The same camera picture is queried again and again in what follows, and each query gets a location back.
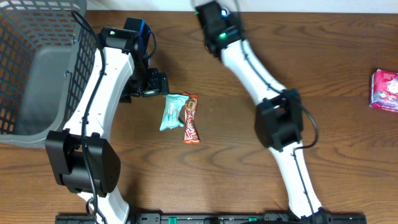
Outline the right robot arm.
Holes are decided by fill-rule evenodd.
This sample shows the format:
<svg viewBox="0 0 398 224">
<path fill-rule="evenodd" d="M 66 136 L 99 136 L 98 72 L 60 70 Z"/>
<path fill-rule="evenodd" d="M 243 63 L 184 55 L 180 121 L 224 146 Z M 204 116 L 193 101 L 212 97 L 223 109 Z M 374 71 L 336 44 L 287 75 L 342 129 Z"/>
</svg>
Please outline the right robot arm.
<svg viewBox="0 0 398 224">
<path fill-rule="evenodd" d="M 312 187 L 304 150 L 316 145 L 318 124 L 297 90 L 274 78 L 257 58 L 246 37 L 241 14 L 218 1 L 195 4 L 205 47 L 241 82 L 256 106 L 254 129 L 274 156 L 284 181 L 293 216 L 318 223 L 322 204 Z"/>
</svg>

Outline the orange chocolate bar wrapper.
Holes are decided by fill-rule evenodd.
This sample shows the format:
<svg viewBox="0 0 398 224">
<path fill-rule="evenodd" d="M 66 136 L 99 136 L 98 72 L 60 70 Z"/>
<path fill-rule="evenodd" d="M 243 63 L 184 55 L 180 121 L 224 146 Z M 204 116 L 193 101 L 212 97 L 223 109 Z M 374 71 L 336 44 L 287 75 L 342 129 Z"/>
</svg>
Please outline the orange chocolate bar wrapper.
<svg viewBox="0 0 398 224">
<path fill-rule="evenodd" d="M 195 127 L 195 115 L 198 106 L 198 95 L 183 92 L 184 96 L 188 96 L 188 100 L 185 103 L 185 132 L 184 140 L 185 144 L 199 144 L 200 138 Z"/>
</svg>

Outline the purple snack package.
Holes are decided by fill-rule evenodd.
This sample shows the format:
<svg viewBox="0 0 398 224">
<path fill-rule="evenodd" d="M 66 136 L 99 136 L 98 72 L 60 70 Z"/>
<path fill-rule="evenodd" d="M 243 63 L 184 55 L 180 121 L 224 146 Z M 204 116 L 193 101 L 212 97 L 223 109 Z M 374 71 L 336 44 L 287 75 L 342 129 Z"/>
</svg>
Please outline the purple snack package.
<svg viewBox="0 0 398 224">
<path fill-rule="evenodd" d="M 378 69 L 371 75 L 369 106 L 397 112 L 397 73 Z"/>
</svg>

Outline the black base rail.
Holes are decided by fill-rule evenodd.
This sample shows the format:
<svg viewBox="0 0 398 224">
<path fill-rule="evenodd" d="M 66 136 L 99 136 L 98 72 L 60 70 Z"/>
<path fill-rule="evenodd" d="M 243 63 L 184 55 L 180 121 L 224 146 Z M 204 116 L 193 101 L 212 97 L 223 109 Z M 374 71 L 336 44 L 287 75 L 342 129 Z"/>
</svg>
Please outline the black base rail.
<svg viewBox="0 0 398 224">
<path fill-rule="evenodd" d="M 131 215 L 126 223 L 130 224 L 367 224 L 364 215 L 318 214 L 314 219 L 294 219 L 288 214 L 267 213 L 264 215 L 161 215 L 158 213 L 141 213 Z"/>
</svg>

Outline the teal snack wrapper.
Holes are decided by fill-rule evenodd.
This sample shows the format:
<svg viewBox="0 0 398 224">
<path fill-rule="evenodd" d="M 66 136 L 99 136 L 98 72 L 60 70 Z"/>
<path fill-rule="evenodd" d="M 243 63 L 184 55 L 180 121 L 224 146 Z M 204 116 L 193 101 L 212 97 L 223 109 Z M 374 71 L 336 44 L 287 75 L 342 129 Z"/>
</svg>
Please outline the teal snack wrapper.
<svg viewBox="0 0 398 224">
<path fill-rule="evenodd" d="M 160 131 L 165 129 L 173 129 L 176 127 L 183 127 L 180 120 L 180 113 L 188 100 L 186 95 L 167 95 L 165 97 L 165 109 L 160 124 Z"/>
</svg>

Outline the grey plastic mesh basket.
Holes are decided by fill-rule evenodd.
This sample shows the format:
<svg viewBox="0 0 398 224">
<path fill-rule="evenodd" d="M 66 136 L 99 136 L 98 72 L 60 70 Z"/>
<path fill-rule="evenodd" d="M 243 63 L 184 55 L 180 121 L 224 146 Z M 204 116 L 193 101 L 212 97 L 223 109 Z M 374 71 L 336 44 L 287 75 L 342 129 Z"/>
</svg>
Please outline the grey plastic mesh basket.
<svg viewBox="0 0 398 224">
<path fill-rule="evenodd" d="M 71 15 L 85 0 L 1 0 L 1 142 L 43 147 L 75 112 L 95 61 Z"/>
</svg>

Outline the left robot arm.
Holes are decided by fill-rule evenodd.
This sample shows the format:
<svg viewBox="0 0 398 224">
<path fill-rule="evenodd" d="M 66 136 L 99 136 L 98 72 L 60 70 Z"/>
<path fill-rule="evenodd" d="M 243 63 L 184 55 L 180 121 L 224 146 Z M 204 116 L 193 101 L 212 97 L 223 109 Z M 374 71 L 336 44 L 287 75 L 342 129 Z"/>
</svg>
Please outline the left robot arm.
<svg viewBox="0 0 398 224">
<path fill-rule="evenodd" d="M 121 160 L 110 144 L 119 102 L 168 93 L 167 74 L 149 67 L 149 39 L 142 19 L 104 27 L 81 100 L 61 131 L 50 131 L 45 149 L 58 185 L 86 202 L 87 215 L 57 215 L 56 223 L 134 223 L 118 189 Z"/>
</svg>

